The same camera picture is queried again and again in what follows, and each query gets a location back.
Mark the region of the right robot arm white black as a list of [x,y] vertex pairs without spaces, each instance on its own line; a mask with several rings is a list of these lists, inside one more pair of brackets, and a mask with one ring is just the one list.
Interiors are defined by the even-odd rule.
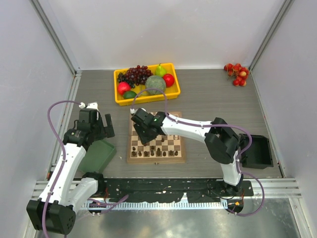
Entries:
[[143,108],[131,109],[130,114],[143,144],[156,139],[158,135],[178,135],[204,143],[211,158],[220,163],[225,191],[230,195],[241,191],[243,176],[236,162],[239,138],[223,119],[195,121],[165,112],[153,115]]

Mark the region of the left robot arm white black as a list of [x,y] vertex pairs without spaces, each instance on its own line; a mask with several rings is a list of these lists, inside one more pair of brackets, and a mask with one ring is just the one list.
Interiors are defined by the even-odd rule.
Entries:
[[26,210],[36,230],[68,235],[82,205],[94,194],[106,189],[104,176],[86,172],[79,184],[70,190],[76,171],[96,141],[114,137],[111,115],[105,115],[104,126],[97,103],[82,106],[75,127],[69,129],[61,141],[62,152],[56,168],[37,200],[30,200]]

